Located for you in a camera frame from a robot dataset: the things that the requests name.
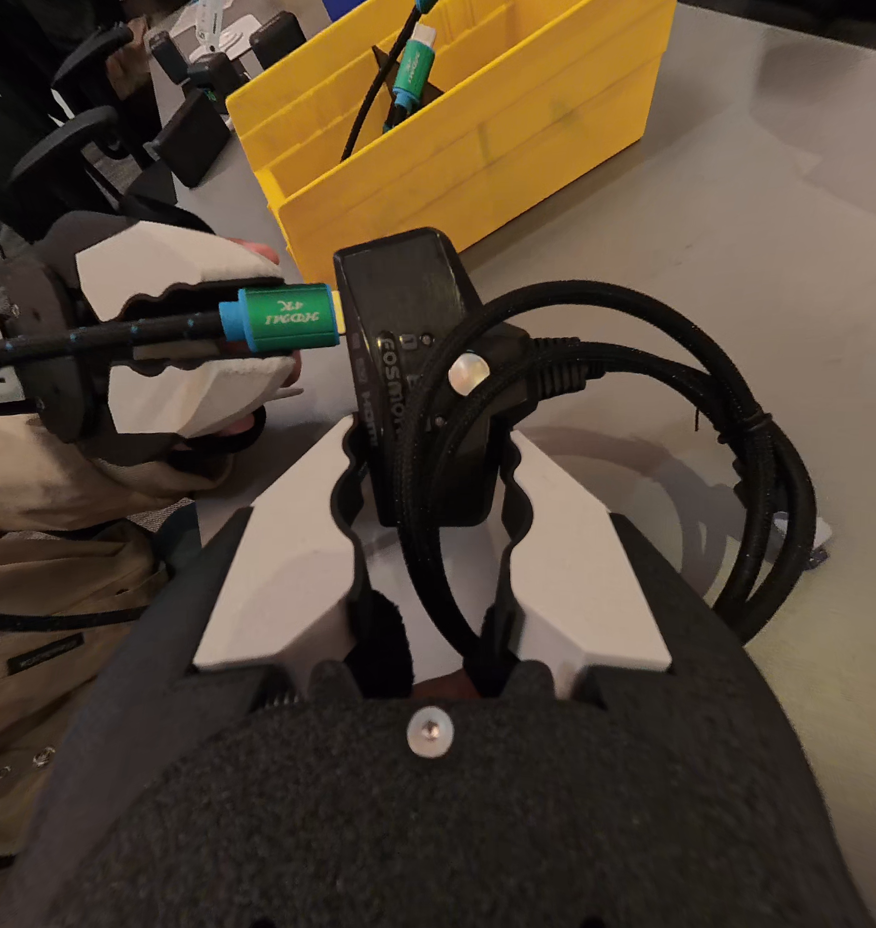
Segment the black hdmi switch box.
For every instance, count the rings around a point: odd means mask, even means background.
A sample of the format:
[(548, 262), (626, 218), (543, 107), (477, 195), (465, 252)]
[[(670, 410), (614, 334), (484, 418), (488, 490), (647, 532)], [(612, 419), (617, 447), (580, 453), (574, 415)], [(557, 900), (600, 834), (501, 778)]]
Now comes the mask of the black hdmi switch box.
[[(333, 263), (376, 511), (381, 524), (394, 527), (394, 454), (413, 388), (444, 339), (482, 303), (450, 239), (433, 228), (341, 249)], [(501, 323), (468, 350), (493, 373), (530, 347), (527, 332)], [(445, 375), (429, 407), (426, 456), (439, 438), (437, 419), (446, 424), (464, 399)], [(503, 442), (503, 426), (491, 416), (480, 414), (443, 471), (440, 527), (476, 526), (490, 513)]]

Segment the person's left forearm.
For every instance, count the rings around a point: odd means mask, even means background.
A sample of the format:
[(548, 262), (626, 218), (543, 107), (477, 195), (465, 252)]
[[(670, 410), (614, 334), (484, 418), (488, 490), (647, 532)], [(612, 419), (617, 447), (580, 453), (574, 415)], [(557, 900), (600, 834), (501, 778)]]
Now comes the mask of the person's left forearm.
[(221, 485), (231, 456), (193, 452), (120, 467), (85, 458), (36, 415), (0, 417), (0, 533), (72, 531), (158, 511)]

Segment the yellow plastic bin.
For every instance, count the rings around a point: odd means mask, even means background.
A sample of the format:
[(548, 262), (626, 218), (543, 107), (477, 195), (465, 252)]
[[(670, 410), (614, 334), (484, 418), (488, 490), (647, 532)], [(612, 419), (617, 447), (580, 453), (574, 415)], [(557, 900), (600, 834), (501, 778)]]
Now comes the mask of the yellow plastic bin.
[(457, 251), (645, 133), (672, 1), (439, 2), (431, 83), (442, 94), (383, 134), (378, 95), (351, 123), (412, 2), (364, 2), (227, 100), (303, 279), (336, 286), (334, 254), (434, 227)]

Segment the person's beige clothing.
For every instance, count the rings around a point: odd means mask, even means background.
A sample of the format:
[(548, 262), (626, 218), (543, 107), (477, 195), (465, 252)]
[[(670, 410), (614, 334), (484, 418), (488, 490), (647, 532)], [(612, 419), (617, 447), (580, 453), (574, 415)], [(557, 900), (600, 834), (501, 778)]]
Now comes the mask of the person's beige clothing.
[(191, 507), (155, 532), (0, 515), (0, 870), (22, 850), (72, 716), (134, 621), (200, 548)]

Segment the black office chair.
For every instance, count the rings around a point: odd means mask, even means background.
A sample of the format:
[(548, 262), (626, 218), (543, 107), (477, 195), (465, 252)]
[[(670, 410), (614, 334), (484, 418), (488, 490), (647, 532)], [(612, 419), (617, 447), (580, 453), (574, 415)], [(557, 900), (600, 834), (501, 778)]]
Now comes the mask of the black office chair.
[[(106, 61), (133, 39), (129, 24), (102, 29), (64, 60), (50, 89), (72, 107), (87, 103), (67, 122), (39, 130), (15, 112), (12, 99), (0, 96), (0, 222), (26, 241), (38, 240), (62, 216), (78, 211), (197, 226), (197, 217), (139, 186), (158, 169), (106, 69)], [(142, 175), (119, 192), (85, 158), (87, 145), (115, 160), (133, 159)]]

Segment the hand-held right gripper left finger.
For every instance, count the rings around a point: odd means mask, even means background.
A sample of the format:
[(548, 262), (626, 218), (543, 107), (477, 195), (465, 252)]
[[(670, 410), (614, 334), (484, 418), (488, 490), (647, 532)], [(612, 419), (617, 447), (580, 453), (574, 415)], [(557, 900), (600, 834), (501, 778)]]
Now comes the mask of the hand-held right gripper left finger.
[(277, 667), (294, 690), (314, 668), (354, 646), (349, 600), (366, 578), (353, 516), (362, 492), (350, 439), (353, 415), (334, 425), (260, 495), (212, 608), (193, 666), (200, 671)]

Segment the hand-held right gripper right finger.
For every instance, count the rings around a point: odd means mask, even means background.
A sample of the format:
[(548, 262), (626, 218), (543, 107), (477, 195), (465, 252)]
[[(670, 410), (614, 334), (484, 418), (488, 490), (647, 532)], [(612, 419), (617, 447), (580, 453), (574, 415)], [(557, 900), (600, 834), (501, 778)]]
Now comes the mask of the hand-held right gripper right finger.
[(589, 668), (668, 671), (671, 654), (606, 505), (520, 431), (500, 476), (509, 541), (492, 643), (502, 656), (546, 667), (561, 700)]

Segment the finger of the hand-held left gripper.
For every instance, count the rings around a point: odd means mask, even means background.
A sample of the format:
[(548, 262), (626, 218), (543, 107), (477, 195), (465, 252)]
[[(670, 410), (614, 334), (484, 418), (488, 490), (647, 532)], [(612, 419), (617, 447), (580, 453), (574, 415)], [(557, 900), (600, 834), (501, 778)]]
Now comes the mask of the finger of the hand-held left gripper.
[(135, 224), (79, 251), (80, 291), (100, 321), (121, 319), (137, 299), (206, 285), (282, 281), (279, 265), (230, 238), (179, 226)]
[(216, 435), (293, 395), (289, 387), (300, 366), (292, 356), (215, 359), (184, 369), (166, 366), (147, 376), (128, 365), (109, 373), (107, 404), (119, 435)]

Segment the flat black box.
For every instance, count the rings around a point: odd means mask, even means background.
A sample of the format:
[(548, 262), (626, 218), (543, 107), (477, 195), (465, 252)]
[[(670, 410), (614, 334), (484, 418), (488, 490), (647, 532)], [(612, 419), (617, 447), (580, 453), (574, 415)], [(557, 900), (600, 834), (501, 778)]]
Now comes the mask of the flat black box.
[(263, 71), (305, 45), (307, 38), (296, 15), (281, 10), (249, 37), (250, 50)]

